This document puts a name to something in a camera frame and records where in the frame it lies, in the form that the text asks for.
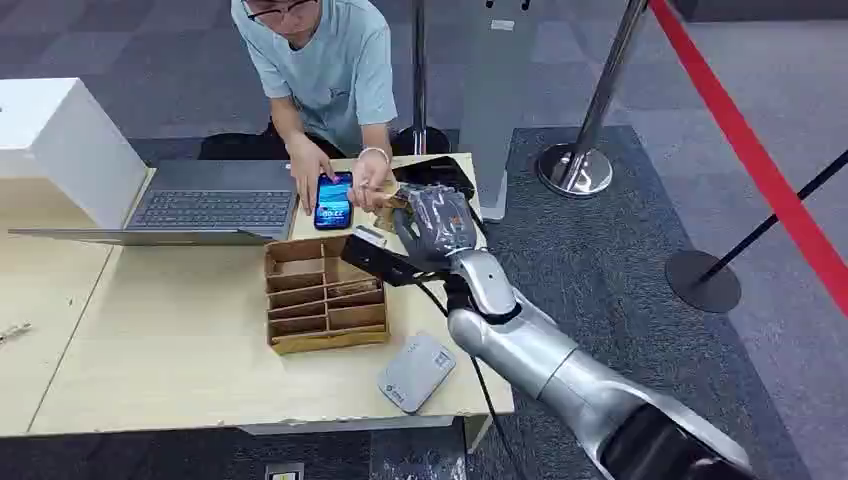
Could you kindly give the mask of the person's right hand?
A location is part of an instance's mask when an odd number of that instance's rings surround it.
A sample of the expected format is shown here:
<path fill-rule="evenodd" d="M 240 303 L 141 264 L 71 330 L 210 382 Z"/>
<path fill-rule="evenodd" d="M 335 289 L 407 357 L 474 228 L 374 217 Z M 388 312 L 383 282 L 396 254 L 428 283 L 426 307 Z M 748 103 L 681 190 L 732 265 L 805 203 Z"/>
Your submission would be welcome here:
<path fill-rule="evenodd" d="M 307 215 L 311 215 L 317 205 L 319 176 L 326 174 L 335 182 L 336 174 L 327 154 L 307 137 L 300 136 L 287 141 L 286 149 L 301 208 Z"/>

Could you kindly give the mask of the person's left hand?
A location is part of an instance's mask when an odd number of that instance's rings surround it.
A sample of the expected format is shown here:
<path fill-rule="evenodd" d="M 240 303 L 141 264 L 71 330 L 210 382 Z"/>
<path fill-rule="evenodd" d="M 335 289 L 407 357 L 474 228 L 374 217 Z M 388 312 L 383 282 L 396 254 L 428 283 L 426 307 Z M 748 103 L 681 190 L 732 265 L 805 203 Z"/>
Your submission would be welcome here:
<path fill-rule="evenodd" d="M 364 211 L 374 211 L 391 198 L 383 186 L 390 173 L 390 162 L 382 150 L 366 149 L 352 169 L 352 186 L 347 196 L 351 203 Z"/>

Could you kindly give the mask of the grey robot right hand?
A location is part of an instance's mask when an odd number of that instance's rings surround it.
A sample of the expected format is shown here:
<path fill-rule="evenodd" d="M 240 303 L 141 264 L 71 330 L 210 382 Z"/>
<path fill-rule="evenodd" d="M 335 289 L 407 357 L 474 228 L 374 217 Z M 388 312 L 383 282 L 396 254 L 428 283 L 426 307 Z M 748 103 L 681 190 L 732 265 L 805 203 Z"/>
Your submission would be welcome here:
<path fill-rule="evenodd" d="M 477 246 L 472 209 L 465 195 L 444 185 L 403 184 L 392 212 L 394 232 L 412 264 L 424 272 L 447 271 L 449 257 Z"/>

